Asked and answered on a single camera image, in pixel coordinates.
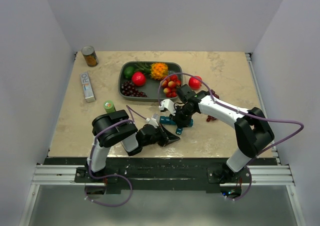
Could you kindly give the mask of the detached teal pill compartment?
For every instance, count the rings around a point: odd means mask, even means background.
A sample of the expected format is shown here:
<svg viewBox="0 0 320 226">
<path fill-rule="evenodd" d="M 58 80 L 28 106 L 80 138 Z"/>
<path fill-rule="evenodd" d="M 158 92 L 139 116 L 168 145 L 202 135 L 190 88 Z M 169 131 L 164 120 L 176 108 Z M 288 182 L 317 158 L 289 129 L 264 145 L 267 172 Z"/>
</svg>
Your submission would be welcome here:
<svg viewBox="0 0 320 226">
<path fill-rule="evenodd" d="M 179 127 L 177 127 L 177 129 L 176 129 L 175 133 L 176 133 L 177 135 L 181 135 L 181 134 L 182 134 L 182 132 L 183 132 L 183 128 L 179 128 Z"/>
</svg>

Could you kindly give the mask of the teal weekly pill organizer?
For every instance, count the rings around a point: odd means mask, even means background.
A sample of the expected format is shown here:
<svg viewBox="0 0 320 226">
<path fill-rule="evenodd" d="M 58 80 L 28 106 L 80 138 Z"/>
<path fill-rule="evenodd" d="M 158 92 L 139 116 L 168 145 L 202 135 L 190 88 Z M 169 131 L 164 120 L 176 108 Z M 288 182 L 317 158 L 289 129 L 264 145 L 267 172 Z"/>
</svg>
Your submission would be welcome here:
<svg viewBox="0 0 320 226">
<path fill-rule="evenodd" d="M 169 116 L 160 116 L 159 122 L 161 124 L 176 125 L 176 123 Z M 188 127 L 192 127 L 193 123 L 193 119 L 191 119 Z"/>
</svg>

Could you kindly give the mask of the green pill bottle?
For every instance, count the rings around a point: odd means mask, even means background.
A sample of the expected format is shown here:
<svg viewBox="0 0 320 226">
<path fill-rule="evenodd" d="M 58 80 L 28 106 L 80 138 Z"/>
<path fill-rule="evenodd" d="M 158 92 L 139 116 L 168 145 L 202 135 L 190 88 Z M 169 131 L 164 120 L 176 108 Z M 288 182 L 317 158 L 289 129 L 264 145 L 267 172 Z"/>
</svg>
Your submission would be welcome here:
<svg viewBox="0 0 320 226">
<path fill-rule="evenodd" d="M 103 108 L 106 113 L 113 113 L 116 112 L 116 108 L 114 103 L 111 100 L 107 100 L 103 103 Z"/>
</svg>

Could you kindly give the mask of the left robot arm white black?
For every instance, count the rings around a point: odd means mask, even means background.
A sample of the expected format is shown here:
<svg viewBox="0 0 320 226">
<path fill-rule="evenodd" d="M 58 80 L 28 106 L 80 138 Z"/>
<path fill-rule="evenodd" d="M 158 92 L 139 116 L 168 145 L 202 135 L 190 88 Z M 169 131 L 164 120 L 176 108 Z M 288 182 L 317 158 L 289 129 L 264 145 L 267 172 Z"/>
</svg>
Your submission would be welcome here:
<svg viewBox="0 0 320 226">
<path fill-rule="evenodd" d="M 158 114 L 146 118 L 145 121 L 146 124 L 138 129 L 125 110 L 96 117 L 92 121 L 94 140 L 87 158 L 86 177 L 92 182 L 99 182 L 103 178 L 110 148 L 118 143 L 121 143 L 129 156 L 133 156 L 140 153 L 145 146 L 158 144 L 164 147 L 180 140 L 179 136 L 160 123 Z"/>
</svg>

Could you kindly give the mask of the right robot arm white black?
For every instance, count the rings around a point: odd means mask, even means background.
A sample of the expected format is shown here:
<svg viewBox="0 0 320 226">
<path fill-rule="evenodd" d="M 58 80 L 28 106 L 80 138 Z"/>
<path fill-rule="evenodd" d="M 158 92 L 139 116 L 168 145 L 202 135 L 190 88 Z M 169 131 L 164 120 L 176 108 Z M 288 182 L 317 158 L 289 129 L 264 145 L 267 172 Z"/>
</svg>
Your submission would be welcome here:
<svg viewBox="0 0 320 226">
<path fill-rule="evenodd" d="M 212 116 L 235 130 L 238 149 L 222 167 L 222 175 L 227 182 L 235 182 L 249 161 L 275 138 L 259 108 L 254 107 L 249 110 L 235 107 L 216 98 L 210 90 L 196 93 L 186 84 L 176 93 L 182 103 L 181 106 L 175 106 L 172 100 L 165 99 L 160 103 L 159 109 L 168 110 L 171 120 L 178 128 L 189 127 L 192 115 L 199 113 Z"/>
</svg>

